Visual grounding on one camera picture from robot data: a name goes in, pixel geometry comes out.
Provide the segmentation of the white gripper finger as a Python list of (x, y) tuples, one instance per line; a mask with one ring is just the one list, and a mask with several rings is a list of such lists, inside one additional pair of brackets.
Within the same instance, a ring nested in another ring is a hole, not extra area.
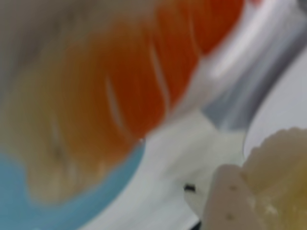
[(237, 165), (220, 166), (203, 212), (205, 230), (262, 230), (264, 226), (254, 211), (255, 197)]

